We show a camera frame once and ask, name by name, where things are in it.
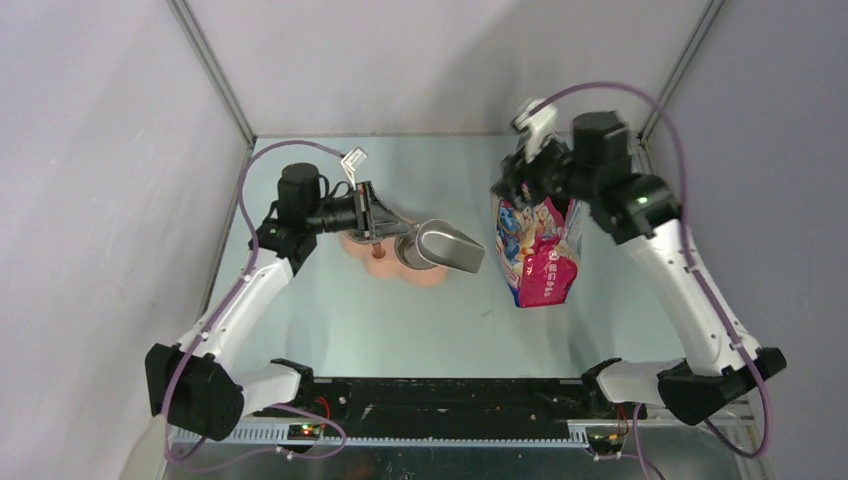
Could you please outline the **metal food scoop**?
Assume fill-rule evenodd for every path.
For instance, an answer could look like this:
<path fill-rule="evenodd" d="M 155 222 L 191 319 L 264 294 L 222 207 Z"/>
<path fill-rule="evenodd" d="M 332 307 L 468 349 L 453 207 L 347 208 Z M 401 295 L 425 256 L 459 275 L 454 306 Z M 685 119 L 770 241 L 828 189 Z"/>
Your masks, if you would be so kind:
<path fill-rule="evenodd" d="M 423 222 L 411 235 L 422 256 L 436 267 L 476 274 L 486 255 L 485 246 L 444 220 Z"/>

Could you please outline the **colourful cat food bag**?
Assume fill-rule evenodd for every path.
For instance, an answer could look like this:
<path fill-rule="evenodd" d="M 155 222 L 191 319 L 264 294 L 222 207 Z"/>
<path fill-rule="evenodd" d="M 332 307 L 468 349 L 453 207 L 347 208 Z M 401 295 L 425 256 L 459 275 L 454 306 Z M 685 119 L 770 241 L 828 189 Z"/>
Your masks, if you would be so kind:
<path fill-rule="evenodd" d="M 550 198 L 524 209 L 493 197 L 495 251 L 518 308 L 563 304 L 577 280 L 583 203 Z"/>

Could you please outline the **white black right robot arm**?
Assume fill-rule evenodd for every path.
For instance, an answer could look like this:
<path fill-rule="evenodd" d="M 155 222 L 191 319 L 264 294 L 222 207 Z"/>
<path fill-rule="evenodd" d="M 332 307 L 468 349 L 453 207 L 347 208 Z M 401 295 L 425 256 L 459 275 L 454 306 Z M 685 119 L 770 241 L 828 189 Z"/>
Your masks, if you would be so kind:
<path fill-rule="evenodd" d="M 493 192 L 519 207 L 575 201 L 636 263 L 654 288 L 683 347 L 681 359 L 631 363 L 613 358 L 584 373 L 585 411 L 606 418 L 621 403 L 662 406 L 697 425 L 787 365 L 735 317 L 699 264 L 682 205 L 668 184 L 634 169 L 626 124 L 613 111 L 590 112 L 562 141 L 552 107 L 519 114 L 514 154 L 501 164 Z"/>

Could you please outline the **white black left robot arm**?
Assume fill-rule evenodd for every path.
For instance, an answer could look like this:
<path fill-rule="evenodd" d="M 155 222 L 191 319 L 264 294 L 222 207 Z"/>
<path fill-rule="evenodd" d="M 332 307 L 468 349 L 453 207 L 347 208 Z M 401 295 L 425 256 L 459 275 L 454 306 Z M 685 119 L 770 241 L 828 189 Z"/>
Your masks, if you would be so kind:
<path fill-rule="evenodd" d="M 284 360 L 247 373 L 233 364 L 271 300 L 294 278 L 325 233 L 344 232 L 364 243 L 406 234 L 418 224 L 387 207 L 369 181 L 337 196 L 310 163 L 285 167 L 277 199 L 248 243 L 247 264 L 230 290 L 175 344 L 155 344 L 145 358 L 153 415 L 202 438 L 227 438 L 241 418 L 279 404 L 304 416 L 316 403 L 304 382 L 312 371 Z"/>

